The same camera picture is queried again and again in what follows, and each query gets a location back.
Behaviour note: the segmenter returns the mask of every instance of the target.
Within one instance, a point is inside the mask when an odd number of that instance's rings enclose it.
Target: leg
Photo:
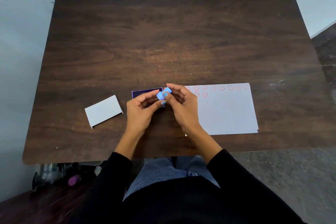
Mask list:
[[[176,169],[185,170],[196,173],[198,176],[203,176],[217,187],[219,184],[213,178],[212,174],[207,169],[207,165],[201,156],[181,156],[176,158]]]
[[[156,158],[145,164],[131,184],[129,190],[126,192],[124,199],[137,190],[147,187],[153,183],[182,177],[187,177],[187,171],[175,169],[170,157]]]

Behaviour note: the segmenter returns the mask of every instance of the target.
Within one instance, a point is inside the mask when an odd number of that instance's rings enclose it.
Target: wooden table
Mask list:
[[[259,133],[214,136],[229,151],[336,145],[334,103],[295,0],[56,0],[23,161],[107,159],[131,91],[166,82],[250,83]],[[112,95],[125,114],[91,129],[84,108]],[[134,156],[196,153],[166,107]]]

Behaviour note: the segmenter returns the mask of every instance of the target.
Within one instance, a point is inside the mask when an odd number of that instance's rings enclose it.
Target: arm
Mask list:
[[[165,101],[157,101],[157,93],[158,90],[154,90],[127,102],[125,133],[71,223],[104,223],[120,212],[135,147],[153,113],[165,104]]]
[[[273,191],[250,174],[201,127],[197,97],[186,87],[168,83],[172,94],[164,94],[183,132],[193,141],[207,168],[220,185],[225,201],[250,222],[303,223],[300,217]]]

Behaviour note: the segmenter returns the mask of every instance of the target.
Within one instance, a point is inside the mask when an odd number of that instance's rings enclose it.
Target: black sleeve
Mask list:
[[[131,169],[128,158],[113,152],[70,223],[104,223],[116,216]]]
[[[246,220],[252,223],[303,223],[280,197],[249,173],[227,150],[214,156],[207,168],[221,187],[225,202]]]

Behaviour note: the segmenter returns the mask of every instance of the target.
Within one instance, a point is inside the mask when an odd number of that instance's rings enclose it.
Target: white wall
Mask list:
[[[54,0],[0,0],[0,201],[30,189],[21,156]],[[335,0],[297,0],[312,36],[336,21]]]

